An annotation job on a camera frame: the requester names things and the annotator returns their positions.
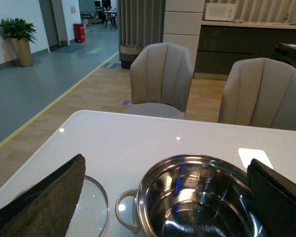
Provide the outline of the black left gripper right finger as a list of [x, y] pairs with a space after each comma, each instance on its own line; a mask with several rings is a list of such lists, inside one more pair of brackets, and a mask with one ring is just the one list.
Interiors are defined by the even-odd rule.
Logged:
[[296, 183], [252, 159], [247, 168], [255, 209], [270, 237], [296, 237]]

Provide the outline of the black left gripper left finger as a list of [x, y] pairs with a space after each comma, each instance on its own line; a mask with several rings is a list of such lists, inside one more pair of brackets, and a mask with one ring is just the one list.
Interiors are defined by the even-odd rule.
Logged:
[[64, 237], [85, 175], [78, 154], [0, 209], [0, 237]]

